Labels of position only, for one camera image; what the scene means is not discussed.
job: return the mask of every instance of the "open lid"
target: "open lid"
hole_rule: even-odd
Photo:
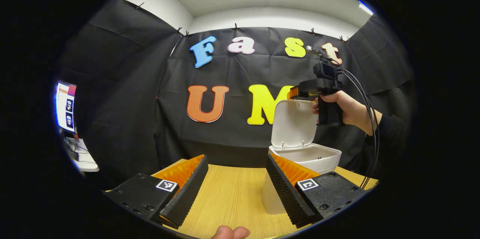
[[[276,148],[293,148],[312,143],[317,131],[318,115],[314,103],[307,100],[281,100],[276,104],[271,144]]]

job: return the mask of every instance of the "black sleeve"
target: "black sleeve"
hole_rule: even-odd
[[[402,119],[396,116],[383,115],[376,131],[380,136],[380,147],[377,168],[387,169],[391,163],[398,160],[405,150],[407,143],[407,127]],[[374,137],[367,136],[365,143],[374,146]]]

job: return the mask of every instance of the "monitor screen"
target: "monitor screen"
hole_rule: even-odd
[[[57,124],[70,133],[75,133],[74,126],[74,100],[77,85],[58,81],[55,95],[55,110]]]

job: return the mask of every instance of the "white wall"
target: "white wall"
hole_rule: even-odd
[[[183,27],[180,32],[185,34],[188,26],[194,19],[192,14],[179,0],[127,0],[136,5],[145,2],[141,7],[150,13],[160,17],[173,28]]]
[[[351,37],[359,28],[343,20],[319,13],[278,7],[248,7],[219,11],[193,19],[187,31],[192,34],[206,30],[238,27],[279,27],[310,31],[339,38]]]

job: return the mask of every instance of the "white plastic box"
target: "white plastic box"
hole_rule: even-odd
[[[268,153],[298,163],[319,174],[335,170],[341,151],[312,143],[317,130],[318,115],[312,114],[313,102],[281,100],[275,107]],[[282,202],[266,174],[262,201],[267,213],[286,213]]]

